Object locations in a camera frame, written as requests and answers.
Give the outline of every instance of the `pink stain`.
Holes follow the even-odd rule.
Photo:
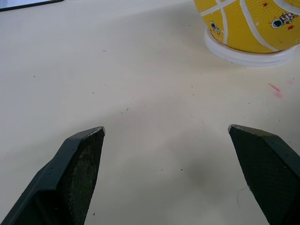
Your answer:
[[[282,98],[282,94],[279,91],[275,91],[274,94],[276,97]]]
[[[281,91],[278,87],[275,87],[273,84],[268,83],[268,85],[270,85],[272,88],[274,88],[276,91]]]

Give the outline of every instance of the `white ring base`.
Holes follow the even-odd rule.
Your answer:
[[[272,67],[283,63],[293,56],[297,46],[275,53],[250,53],[230,48],[218,42],[210,30],[205,31],[205,43],[208,49],[218,57],[229,62],[250,67]]]

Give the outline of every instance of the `astronaut sticker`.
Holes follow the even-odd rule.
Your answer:
[[[292,23],[292,19],[298,17],[298,15],[296,14],[293,14],[293,13],[287,13],[287,12],[284,12],[280,17],[279,19],[276,19],[274,20],[272,23],[271,23],[271,27],[272,28],[279,28],[279,27],[282,27],[283,25],[285,24],[290,24]]]
[[[221,35],[221,29],[219,27],[217,27],[213,21],[210,22],[210,26],[212,27],[212,29],[214,30],[215,33],[217,33],[218,35]]]

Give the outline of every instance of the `yellow basketball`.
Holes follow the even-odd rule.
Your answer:
[[[195,0],[220,43],[250,53],[300,44],[300,0]]]

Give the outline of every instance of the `tabletop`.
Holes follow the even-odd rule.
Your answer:
[[[1,12],[0,220],[66,138],[104,126],[86,225],[267,225],[227,128],[300,152],[300,51],[236,65],[209,52],[205,27],[192,0]]]

